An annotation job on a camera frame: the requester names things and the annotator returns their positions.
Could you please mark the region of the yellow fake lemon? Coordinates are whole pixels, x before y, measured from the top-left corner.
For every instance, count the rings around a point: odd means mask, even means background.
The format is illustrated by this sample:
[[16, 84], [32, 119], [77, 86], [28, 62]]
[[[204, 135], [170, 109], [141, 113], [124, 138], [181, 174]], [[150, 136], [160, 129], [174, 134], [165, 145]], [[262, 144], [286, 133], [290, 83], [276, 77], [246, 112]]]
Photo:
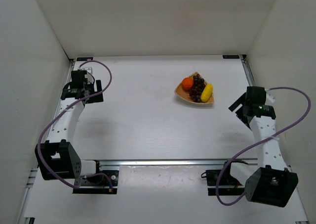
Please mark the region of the yellow fake lemon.
[[208, 102], [212, 93], [213, 93], [213, 85], [207, 84], [201, 93], [201, 96], [200, 96], [201, 101], [203, 103]]

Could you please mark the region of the dark red fake grapes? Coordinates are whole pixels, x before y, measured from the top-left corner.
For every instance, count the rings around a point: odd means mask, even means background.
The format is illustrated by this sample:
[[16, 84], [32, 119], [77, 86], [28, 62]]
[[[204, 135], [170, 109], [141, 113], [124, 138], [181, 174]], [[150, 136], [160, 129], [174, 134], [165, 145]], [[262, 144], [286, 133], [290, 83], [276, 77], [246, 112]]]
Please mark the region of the dark red fake grapes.
[[202, 103], [201, 94], [204, 88], [206, 87], [205, 80], [202, 78], [200, 74], [193, 75], [192, 79], [194, 84], [192, 88], [189, 90], [190, 99], [193, 102]]

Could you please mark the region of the orange fake fruit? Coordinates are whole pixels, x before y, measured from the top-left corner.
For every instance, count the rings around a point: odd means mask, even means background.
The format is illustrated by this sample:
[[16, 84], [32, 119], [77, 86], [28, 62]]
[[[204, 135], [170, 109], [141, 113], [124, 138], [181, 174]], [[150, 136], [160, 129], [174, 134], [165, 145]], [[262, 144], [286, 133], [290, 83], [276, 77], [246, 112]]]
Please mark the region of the orange fake fruit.
[[182, 80], [182, 88], [183, 88], [183, 90], [188, 91], [188, 90], [190, 90], [193, 87], [193, 85], [194, 85], [194, 80], [192, 78], [190, 78], [190, 77], [184, 78]]

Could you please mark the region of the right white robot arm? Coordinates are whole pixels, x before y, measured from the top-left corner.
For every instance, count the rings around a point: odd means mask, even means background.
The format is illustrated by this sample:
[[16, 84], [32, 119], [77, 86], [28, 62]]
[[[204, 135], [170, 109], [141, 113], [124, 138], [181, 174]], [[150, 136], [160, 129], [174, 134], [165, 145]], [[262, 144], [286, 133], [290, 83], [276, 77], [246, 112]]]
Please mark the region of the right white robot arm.
[[229, 107], [252, 131], [258, 143], [258, 168], [253, 170], [233, 158], [224, 164], [220, 175], [231, 176], [243, 185], [247, 201], [283, 208], [298, 184], [298, 176], [288, 169], [281, 154], [275, 134], [273, 102], [263, 87], [252, 86]]

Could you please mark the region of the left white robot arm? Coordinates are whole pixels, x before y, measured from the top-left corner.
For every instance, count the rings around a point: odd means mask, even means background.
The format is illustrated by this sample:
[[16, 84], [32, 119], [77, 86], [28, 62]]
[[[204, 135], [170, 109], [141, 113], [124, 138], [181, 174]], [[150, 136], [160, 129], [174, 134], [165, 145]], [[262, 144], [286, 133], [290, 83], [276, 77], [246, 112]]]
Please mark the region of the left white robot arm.
[[82, 160], [72, 146], [74, 133], [79, 117], [87, 103], [103, 101], [103, 96], [73, 102], [87, 95], [101, 91], [101, 81], [95, 80], [92, 69], [75, 70], [71, 72], [71, 81], [62, 90], [58, 114], [62, 114], [51, 126], [51, 131], [45, 142], [40, 144], [43, 160], [62, 179], [75, 179], [90, 176], [98, 172], [97, 162]]

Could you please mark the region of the front aluminium rail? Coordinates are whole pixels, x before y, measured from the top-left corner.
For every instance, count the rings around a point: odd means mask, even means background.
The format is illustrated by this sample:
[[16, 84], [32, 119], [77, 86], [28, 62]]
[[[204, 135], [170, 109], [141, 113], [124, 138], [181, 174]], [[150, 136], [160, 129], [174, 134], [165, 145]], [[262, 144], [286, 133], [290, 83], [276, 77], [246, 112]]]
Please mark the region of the front aluminium rail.
[[[60, 161], [60, 158], [52, 158], [52, 161], [48, 160], [47, 164], [53, 170], [55, 167], [61, 168], [62, 166], [68, 166], [68, 162]], [[84, 162], [93, 161], [99, 169], [101, 167], [114, 167], [114, 166], [211, 166], [211, 165], [223, 165], [226, 159], [167, 159], [167, 160], [82, 160], [80, 164], [83, 165]], [[249, 165], [256, 165], [257, 159], [243, 159], [242, 161], [248, 163]]]

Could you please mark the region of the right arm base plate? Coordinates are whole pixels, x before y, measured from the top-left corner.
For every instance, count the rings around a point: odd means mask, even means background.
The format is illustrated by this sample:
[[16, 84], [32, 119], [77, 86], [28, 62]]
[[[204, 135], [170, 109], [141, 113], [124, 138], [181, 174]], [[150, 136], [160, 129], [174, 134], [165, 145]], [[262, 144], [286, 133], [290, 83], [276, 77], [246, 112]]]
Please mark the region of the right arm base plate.
[[[216, 182], [221, 170], [206, 170], [200, 177], [206, 179], [208, 196], [216, 196]], [[244, 193], [244, 187], [235, 178], [224, 173], [219, 182], [220, 196], [239, 196]]]

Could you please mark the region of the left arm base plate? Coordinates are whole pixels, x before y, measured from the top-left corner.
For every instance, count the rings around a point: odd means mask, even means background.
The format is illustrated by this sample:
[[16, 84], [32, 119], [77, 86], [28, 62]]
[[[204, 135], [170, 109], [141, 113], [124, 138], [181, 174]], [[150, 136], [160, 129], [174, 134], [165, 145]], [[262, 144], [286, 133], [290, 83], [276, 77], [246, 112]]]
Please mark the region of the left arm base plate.
[[109, 181], [104, 176], [82, 177], [81, 179], [75, 180], [74, 185], [78, 185], [79, 181], [81, 181], [81, 186], [73, 189], [73, 194], [117, 194], [119, 167], [100, 166], [97, 168], [97, 172], [105, 174], [110, 179], [112, 187], [110, 187]]

